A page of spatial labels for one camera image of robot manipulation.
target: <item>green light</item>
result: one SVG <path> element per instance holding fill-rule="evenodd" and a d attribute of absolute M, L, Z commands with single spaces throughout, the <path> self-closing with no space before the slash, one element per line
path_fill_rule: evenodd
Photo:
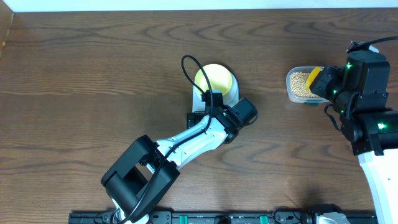
<path fill-rule="evenodd" d="M 379 129 L 383 129 L 383 128 L 386 128 L 386 127 L 387 127 L 387 126 L 386 126 L 385 124 L 383 124 L 383 123 L 378 123 L 377 125 L 379 126 Z"/>

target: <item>grain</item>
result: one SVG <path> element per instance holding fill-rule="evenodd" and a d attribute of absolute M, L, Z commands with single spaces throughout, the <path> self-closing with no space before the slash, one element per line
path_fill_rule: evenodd
<path fill-rule="evenodd" d="M 309 76 L 309 73 L 292 73 L 292 75 L 290 76 L 290 86 L 292 87 L 292 92 L 294 95 L 309 98 L 319 98 L 319 96 L 311 93 L 305 88 L 305 82 L 307 81 Z"/>

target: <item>yellow object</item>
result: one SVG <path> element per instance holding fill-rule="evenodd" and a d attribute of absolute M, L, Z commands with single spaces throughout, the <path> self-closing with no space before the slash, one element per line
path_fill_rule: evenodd
<path fill-rule="evenodd" d="M 321 71 L 322 71 L 322 68 L 320 68 L 320 67 L 315 67 L 312 70 L 312 72 L 310 73 L 310 76 L 308 77 L 307 81 L 305 82 L 305 89 L 307 89 L 308 91 L 311 91 L 310 85 Z"/>
<path fill-rule="evenodd" d="M 232 75 L 224 66 L 217 64 L 210 64 L 203 67 L 207 77 L 209 78 L 211 89 L 220 90 L 223 96 L 229 92 L 232 87 Z M 201 70 L 198 71 L 195 77 L 195 84 L 203 91 L 207 91 L 206 78 Z"/>

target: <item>white wall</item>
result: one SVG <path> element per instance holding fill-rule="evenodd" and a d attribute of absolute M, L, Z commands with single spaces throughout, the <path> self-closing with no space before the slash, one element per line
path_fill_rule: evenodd
<path fill-rule="evenodd" d="M 398 0 L 4 0 L 14 12 L 398 7 Z"/>

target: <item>green connector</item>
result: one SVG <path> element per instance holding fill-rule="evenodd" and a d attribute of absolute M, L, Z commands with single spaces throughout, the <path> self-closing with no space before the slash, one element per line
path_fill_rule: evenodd
<path fill-rule="evenodd" d="M 180 224 L 188 224 L 188 215 L 180 215 Z"/>
<path fill-rule="evenodd" d="M 260 224 L 269 224 L 268 216 L 260 216 Z"/>

